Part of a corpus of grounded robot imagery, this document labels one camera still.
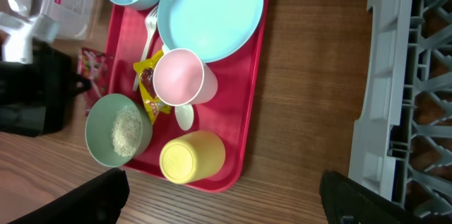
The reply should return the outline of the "red snack wrapper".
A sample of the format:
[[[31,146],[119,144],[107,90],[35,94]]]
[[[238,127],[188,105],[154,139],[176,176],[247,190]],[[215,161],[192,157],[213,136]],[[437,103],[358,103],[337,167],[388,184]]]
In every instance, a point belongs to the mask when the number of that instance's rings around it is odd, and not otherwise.
[[[87,47],[80,48],[77,72],[91,82],[91,89],[83,93],[86,116],[93,105],[108,94],[112,64],[113,56]]]

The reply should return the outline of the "yellow snack wrapper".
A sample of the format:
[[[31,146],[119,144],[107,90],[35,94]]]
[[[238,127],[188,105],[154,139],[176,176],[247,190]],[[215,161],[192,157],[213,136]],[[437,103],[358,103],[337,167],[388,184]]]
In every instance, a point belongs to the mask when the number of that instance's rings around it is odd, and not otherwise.
[[[157,96],[153,85],[155,67],[163,55],[163,51],[160,50],[151,58],[133,64],[133,69],[138,76],[138,87],[141,93],[144,108],[148,113],[148,117],[152,124],[155,123],[157,116],[161,112],[164,114],[170,114],[172,109]]]

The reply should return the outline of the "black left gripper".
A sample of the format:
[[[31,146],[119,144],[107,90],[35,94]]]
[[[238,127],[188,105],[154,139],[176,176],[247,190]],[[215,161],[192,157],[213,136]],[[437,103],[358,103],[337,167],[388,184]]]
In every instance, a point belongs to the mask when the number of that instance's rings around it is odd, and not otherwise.
[[[69,55],[35,40],[33,62],[1,61],[1,131],[36,137],[61,131],[66,106],[91,89]]]

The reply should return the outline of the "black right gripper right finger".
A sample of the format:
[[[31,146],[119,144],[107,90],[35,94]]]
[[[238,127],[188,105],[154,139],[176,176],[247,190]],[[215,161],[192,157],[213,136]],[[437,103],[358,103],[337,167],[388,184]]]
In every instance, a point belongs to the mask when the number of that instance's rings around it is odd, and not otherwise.
[[[425,172],[410,171],[411,180],[451,197],[451,182]],[[409,179],[395,177],[396,195],[401,196]],[[326,170],[319,187],[321,203],[328,223],[428,223],[404,208],[379,196],[342,174]]]

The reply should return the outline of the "yellow plastic cup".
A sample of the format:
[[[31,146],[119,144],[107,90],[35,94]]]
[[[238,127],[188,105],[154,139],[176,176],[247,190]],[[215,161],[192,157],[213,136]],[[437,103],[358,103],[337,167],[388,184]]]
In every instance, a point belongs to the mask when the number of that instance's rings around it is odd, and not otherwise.
[[[216,175],[225,163],[225,145],[210,131],[194,131],[166,143],[160,169],[175,184],[188,184]]]

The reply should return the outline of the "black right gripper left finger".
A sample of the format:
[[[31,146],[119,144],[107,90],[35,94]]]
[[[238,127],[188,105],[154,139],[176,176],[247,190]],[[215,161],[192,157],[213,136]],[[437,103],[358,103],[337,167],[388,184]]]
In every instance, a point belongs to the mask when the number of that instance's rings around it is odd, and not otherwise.
[[[116,223],[129,193],[126,172],[115,167],[12,223]]]

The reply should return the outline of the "green bowl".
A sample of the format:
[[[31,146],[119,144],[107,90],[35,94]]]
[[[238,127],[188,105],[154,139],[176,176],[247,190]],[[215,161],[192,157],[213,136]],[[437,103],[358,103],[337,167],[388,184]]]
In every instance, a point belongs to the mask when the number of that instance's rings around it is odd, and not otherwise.
[[[141,140],[132,157],[122,157],[112,145],[112,126],[117,112],[124,106],[136,107],[141,116]],[[143,107],[121,94],[109,94],[92,107],[85,125],[85,142],[91,156],[106,167],[119,167],[139,156],[148,147],[153,135],[153,125]]]

